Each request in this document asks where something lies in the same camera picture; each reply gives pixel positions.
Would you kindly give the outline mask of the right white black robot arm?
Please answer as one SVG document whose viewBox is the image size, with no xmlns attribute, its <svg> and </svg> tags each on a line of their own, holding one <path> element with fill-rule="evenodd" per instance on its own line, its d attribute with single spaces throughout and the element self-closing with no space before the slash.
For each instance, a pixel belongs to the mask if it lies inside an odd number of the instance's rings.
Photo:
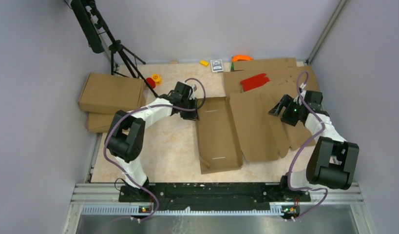
<svg viewBox="0 0 399 234">
<path fill-rule="evenodd" d="M 301 122 L 312 134 L 297 151 L 292 163 L 308 143 L 316 143 L 306 169 L 294 172 L 294 165 L 290 165 L 285 175 L 287 182 L 278 188 L 280 198 L 285 201 L 291 201 L 299 190 L 347 190 L 353 182 L 359 146 L 337 132 L 328 112 L 322 108 L 322 100 L 321 92 L 300 88 L 297 97 L 283 95 L 268 112 L 280 116 L 281 122 L 291 126 Z"/>
</svg>

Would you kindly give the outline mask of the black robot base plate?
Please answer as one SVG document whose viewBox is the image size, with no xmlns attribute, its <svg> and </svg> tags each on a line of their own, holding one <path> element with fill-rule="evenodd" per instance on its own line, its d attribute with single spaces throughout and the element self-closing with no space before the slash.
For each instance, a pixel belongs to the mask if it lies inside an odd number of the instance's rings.
<svg viewBox="0 0 399 234">
<path fill-rule="evenodd" d="M 264 211 L 271 202 L 310 202 L 309 193 L 281 183 L 149 183 L 147 190 L 124 185 L 119 202 L 146 203 L 159 211 Z"/>
</svg>

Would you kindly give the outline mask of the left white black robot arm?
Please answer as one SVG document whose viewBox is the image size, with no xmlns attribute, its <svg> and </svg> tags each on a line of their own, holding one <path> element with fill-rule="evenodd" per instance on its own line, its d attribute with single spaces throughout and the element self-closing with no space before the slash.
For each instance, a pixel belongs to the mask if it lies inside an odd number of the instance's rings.
<svg viewBox="0 0 399 234">
<path fill-rule="evenodd" d="M 115 113 L 105 139 L 104 153 L 115 157 L 112 164 L 124 173 L 126 184 L 131 187 L 130 194 L 136 201 L 144 201 L 149 195 L 148 177 L 138 158 L 145 130 L 175 114 L 185 120 L 197 120 L 202 105 L 195 96 L 196 90 L 195 84 L 179 81 L 174 89 L 150 104 L 133 111 L 119 110 Z"/>
</svg>

